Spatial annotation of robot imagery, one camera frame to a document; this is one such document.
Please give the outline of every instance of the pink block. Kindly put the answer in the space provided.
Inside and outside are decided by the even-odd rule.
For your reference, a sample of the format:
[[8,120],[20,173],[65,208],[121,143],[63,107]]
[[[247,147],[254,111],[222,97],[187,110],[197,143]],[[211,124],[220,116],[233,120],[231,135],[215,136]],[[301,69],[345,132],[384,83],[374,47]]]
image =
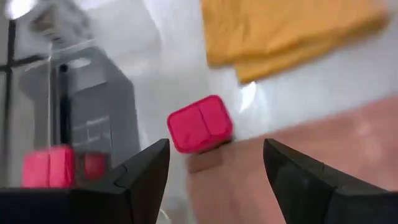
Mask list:
[[50,187],[67,188],[73,185],[75,178],[75,162],[73,151],[68,146],[55,146],[49,150]]
[[25,157],[22,167],[23,187],[49,187],[50,156],[48,153],[33,152]]
[[22,187],[68,188],[75,178],[73,151],[55,146],[27,155],[22,168]]
[[181,153],[209,150],[232,137],[233,125],[221,98],[208,96],[167,118],[175,148]]

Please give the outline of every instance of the red cube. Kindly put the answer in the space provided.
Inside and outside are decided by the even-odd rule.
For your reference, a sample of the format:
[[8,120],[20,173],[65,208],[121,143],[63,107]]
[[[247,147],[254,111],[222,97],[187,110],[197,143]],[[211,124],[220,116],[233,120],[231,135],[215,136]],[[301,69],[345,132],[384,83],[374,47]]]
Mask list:
[[211,95],[173,112],[167,118],[175,148],[198,153],[232,138],[233,125],[223,101]]
[[100,179],[105,174],[106,156],[101,153],[89,153],[84,156],[85,177],[88,180]]

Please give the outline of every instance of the yellow cloth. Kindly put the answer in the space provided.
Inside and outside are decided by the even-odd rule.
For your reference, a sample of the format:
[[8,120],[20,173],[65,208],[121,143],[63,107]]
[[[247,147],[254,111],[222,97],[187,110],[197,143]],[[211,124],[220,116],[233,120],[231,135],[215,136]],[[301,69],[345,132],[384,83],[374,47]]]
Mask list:
[[209,66],[233,63],[241,83],[292,67],[380,29],[377,0],[202,0]]

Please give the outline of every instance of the pink mat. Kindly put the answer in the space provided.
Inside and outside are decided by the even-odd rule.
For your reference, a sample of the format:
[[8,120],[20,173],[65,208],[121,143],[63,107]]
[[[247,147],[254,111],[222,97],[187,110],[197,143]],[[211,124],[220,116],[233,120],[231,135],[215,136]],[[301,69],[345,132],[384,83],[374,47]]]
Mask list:
[[187,188],[199,224],[285,223],[262,161],[264,138],[274,138],[347,174],[398,190],[398,96],[320,121],[233,142],[197,156],[188,168],[222,159],[191,173]]

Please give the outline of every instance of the white surface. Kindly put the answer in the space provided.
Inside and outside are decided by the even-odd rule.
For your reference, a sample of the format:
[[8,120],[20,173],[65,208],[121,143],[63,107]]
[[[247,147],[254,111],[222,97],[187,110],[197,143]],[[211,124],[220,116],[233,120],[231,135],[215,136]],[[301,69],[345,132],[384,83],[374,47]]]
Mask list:
[[[247,139],[398,91],[395,17],[376,37],[241,86],[233,68],[206,65],[199,0],[146,0],[146,4],[159,29],[160,44],[144,54],[114,58],[135,86],[142,148],[169,136],[166,119],[171,112],[210,94],[224,100],[236,139]],[[172,150],[162,207],[173,223],[195,222],[185,176],[184,157]]]
[[77,3],[81,9],[89,10],[101,7],[104,4],[107,4],[113,0],[73,0],[73,1]]

